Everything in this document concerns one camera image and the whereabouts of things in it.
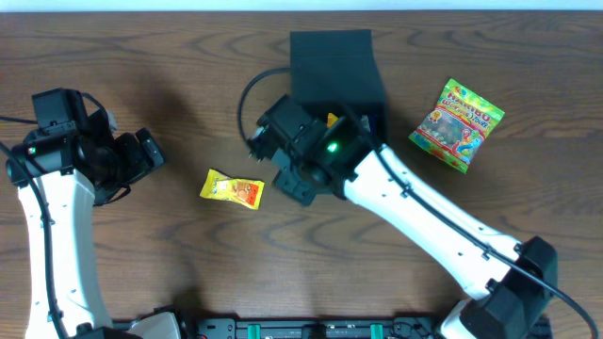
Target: green led light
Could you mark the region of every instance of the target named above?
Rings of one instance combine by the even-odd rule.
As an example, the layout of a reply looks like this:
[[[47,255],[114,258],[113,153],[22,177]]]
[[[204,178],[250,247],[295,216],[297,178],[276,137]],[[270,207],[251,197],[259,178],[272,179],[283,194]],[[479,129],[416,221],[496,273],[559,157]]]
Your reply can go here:
[[[339,145],[336,142],[332,142],[329,144],[329,146],[327,146],[327,151],[333,153],[333,152],[337,151],[338,147],[339,147]]]

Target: green connector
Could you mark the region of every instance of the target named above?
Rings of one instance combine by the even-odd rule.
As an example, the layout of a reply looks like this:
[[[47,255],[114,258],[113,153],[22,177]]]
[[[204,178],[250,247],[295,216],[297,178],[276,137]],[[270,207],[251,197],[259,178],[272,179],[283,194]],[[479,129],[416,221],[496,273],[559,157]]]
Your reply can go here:
[[[247,328],[247,339],[260,339],[260,326],[250,325]]]
[[[383,325],[370,325],[370,339],[383,339]]]

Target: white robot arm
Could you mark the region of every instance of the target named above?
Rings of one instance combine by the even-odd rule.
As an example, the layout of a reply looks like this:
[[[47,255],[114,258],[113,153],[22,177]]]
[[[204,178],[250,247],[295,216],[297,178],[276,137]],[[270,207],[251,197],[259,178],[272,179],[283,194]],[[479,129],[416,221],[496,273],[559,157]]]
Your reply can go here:
[[[83,98],[99,109],[88,116]],[[111,329],[101,296],[92,207],[120,199],[165,159],[145,129],[113,138],[112,115],[87,93],[53,89],[34,95],[33,102],[39,128],[12,151],[0,147],[9,157],[8,177],[19,188],[29,233],[32,299],[25,337],[111,338],[120,332]],[[171,313],[142,319],[129,332],[180,338]]]
[[[473,234],[483,243],[516,260],[515,251],[520,242],[502,234],[469,216],[465,211],[437,193],[417,178],[399,161],[394,152],[383,145],[383,159],[399,177],[433,208]],[[474,300],[480,300],[490,291],[486,285],[494,279],[500,282],[509,267],[484,255],[483,250],[462,237],[426,210],[416,200],[400,194],[399,185],[391,178],[374,152],[370,153],[355,169],[358,177],[346,181],[344,192],[351,202],[384,218],[408,236],[421,249],[442,265],[457,283]],[[461,323],[460,312],[468,303],[461,301],[443,322],[439,331],[446,338],[475,338]]]

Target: cable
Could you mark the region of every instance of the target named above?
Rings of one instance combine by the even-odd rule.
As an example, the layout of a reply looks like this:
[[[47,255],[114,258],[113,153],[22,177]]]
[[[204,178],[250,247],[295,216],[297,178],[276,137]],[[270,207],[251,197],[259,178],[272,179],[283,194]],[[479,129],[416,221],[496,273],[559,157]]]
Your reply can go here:
[[[31,121],[28,119],[19,119],[19,118],[11,118],[0,116],[0,121],[9,121],[9,122],[18,122],[18,123],[27,123],[27,124],[38,124],[37,121]]]
[[[400,335],[400,334],[396,334],[396,331],[394,330],[394,328],[397,325],[404,325],[404,326],[408,326],[409,328],[409,335]],[[419,331],[419,329],[423,329],[427,332],[427,334],[421,334],[421,332]],[[428,338],[432,333],[427,330],[423,325],[421,325],[420,323],[417,323],[412,325],[407,323],[406,321],[396,321],[392,324],[392,327],[389,328],[389,334],[391,334],[393,337],[399,338],[399,339],[411,339],[413,337],[413,331],[416,332],[416,334],[421,338],[421,339],[426,339]]]
[[[27,183],[31,187],[31,190],[34,192],[34,196],[36,196],[36,200],[38,201],[38,206],[41,211],[41,222],[44,230],[44,270],[45,270],[45,280],[46,280],[46,297],[48,298],[48,308],[51,319],[53,320],[53,324],[55,325],[55,330],[57,331],[58,339],[66,339],[69,336],[65,331],[65,327],[61,322],[60,318],[60,310],[57,305],[57,295],[55,293],[55,275],[53,271],[53,250],[52,250],[52,231],[50,229],[51,219],[50,213],[48,212],[48,208],[46,203],[44,202],[40,189],[34,182],[33,177],[29,174],[29,171],[23,166],[23,164],[15,157],[15,155],[5,146],[2,142],[0,142],[0,150],[4,154],[7,155],[8,160],[12,162],[13,168],[18,170],[21,175],[27,180]]]
[[[82,92],[81,94],[84,98],[90,100],[93,104],[95,104],[97,107],[99,107],[102,111],[106,112],[105,107],[103,105],[101,105],[101,103],[99,103],[98,100],[94,99],[94,97],[91,96],[89,93]]]
[[[247,97],[247,94],[249,93],[250,90],[252,90],[252,87],[255,84],[257,84],[260,80],[264,79],[265,77],[274,75],[274,74],[289,73],[289,72],[291,72],[291,69],[288,67],[281,67],[281,68],[263,71],[260,74],[256,75],[255,78],[253,78],[252,81],[250,81],[249,84],[247,84],[247,86],[241,93],[241,98],[239,99],[238,106],[236,107],[236,123],[238,124],[238,133],[241,135],[241,138],[243,139],[243,141],[245,142],[247,147],[249,147],[250,149],[252,149],[253,147],[252,147],[251,142],[245,136],[245,131],[243,131],[243,119],[242,119],[243,104],[245,104],[245,98]]]
[[[461,226],[457,225],[452,220],[448,219],[440,211],[436,210],[433,206],[431,206],[428,202],[425,202],[423,200],[423,198],[418,196],[418,194],[416,194],[416,192],[414,192],[410,188],[409,184],[405,184],[404,182],[402,182],[402,180],[398,177],[398,175],[389,167],[389,165],[387,164],[387,162],[381,155],[380,148],[375,144],[375,141],[373,140],[373,138],[368,134],[368,132],[362,126],[362,123],[358,121],[358,117],[356,117],[356,115],[351,111],[351,109],[347,105],[342,105],[342,107],[344,108],[345,114],[352,121],[354,121],[356,128],[360,131],[360,133],[363,135],[363,137],[367,140],[368,146],[370,147],[370,149],[372,151],[375,152],[375,154],[377,155],[377,158],[379,159],[379,162],[381,163],[381,165],[383,166],[383,168],[385,169],[387,174],[389,174],[389,176],[396,182],[396,184],[399,185],[399,187],[402,189],[403,193],[404,192],[407,193],[410,197],[415,199],[415,201],[418,202],[423,208],[425,208],[426,210],[431,212],[434,216],[436,216],[438,219],[440,219],[440,221],[442,221],[447,226],[449,226],[449,228],[454,230],[456,233],[460,234],[462,237],[467,239],[469,242],[471,242],[476,247],[483,250],[484,254],[492,255],[494,258],[498,259],[499,261],[501,261],[502,263],[504,263],[511,269],[520,273],[524,277],[530,279],[534,283],[539,284],[544,289],[546,289],[550,293],[552,293],[554,296],[561,299],[568,306],[570,306],[572,309],[574,309],[574,311],[576,311],[576,313],[578,313],[582,317],[582,319],[584,319],[584,321],[588,325],[589,329],[591,330],[592,338],[598,339],[599,333],[598,333],[598,329],[596,328],[595,321],[591,318],[591,316],[588,314],[588,312],[586,312],[586,310],[584,310],[577,302],[575,302],[573,299],[571,299],[568,295],[566,295],[563,291],[561,291],[557,287],[536,277],[532,273],[529,273],[524,268],[518,266],[513,260],[511,260],[507,256],[505,256],[502,253],[498,252],[497,250],[491,248],[489,245],[486,245],[483,242],[481,242],[473,234],[469,233],[468,231],[463,229]]]
[[[119,199],[121,199],[121,198],[125,197],[126,195],[130,194],[130,192],[132,191],[132,188],[130,188],[130,185],[128,185],[128,184],[121,185],[121,188],[125,189],[125,191],[122,192],[122,194],[120,194],[117,198],[111,199],[110,201],[105,202],[105,203],[95,203],[92,207],[100,207],[100,206],[104,206],[106,204],[110,204],[110,203],[116,202]]]

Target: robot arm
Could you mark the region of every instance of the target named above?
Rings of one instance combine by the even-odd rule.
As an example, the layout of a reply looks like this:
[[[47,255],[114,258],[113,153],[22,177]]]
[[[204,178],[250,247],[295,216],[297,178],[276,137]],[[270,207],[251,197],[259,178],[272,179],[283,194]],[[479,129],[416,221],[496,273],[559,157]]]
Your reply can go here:
[[[88,116],[83,97],[99,109]],[[165,162],[151,134],[113,138],[117,129],[110,112],[86,93],[53,89],[33,96],[39,128],[12,148],[19,165],[8,161],[11,182],[19,187],[29,233],[32,300],[26,338],[96,335],[114,337],[112,321],[101,296],[92,240],[92,206],[114,202],[129,186]],[[46,244],[41,205],[29,174],[50,214],[52,242]],[[51,272],[59,324],[50,316],[46,254],[50,250]],[[127,337],[145,339],[179,338],[173,315],[155,315],[141,320]]]
[[[53,221],[55,291],[65,330],[75,336],[80,324],[89,323],[93,328],[112,327],[96,273],[91,223],[92,183],[77,170],[71,175],[54,171],[35,181],[48,203]],[[19,200],[27,219],[31,262],[31,309],[25,338],[45,338],[56,331],[48,319],[41,210],[30,186],[19,189]]]
[[[381,153],[392,170],[399,173],[402,180],[407,181],[426,202],[482,242],[513,260],[517,259],[513,248],[520,244],[519,241],[477,221],[438,194],[412,174],[390,148],[383,146]],[[355,173],[358,176],[344,185],[346,198],[384,218],[408,236],[440,263],[471,298],[488,296],[490,292],[486,284],[491,279],[501,281],[508,273],[508,266],[498,260],[490,260],[483,250],[454,232],[417,201],[401,194],[400,187],[391,180],[374,153],[367,155]]]
[[[310,113],[284,96],[258,120],[258,132],[248,142],[252,155],[281,167],[277,184],[284,175],[288,182],[305,183],[285,193],[333,192],[384,218],[439,262],[470,296],[442,323],[440,334],[448,339],[523,338],[551,295],[494,254],[555,285],[555,250],[538,237],[521,244],[472,218],[412,174],[386,145],[377,149],[373,136],[361,133],[364,127],[351,109],[340,108],[326,105]],[[324,121],[327,112],[339,116],[331,127]],[[305,186],[314,190],[298,194]]]

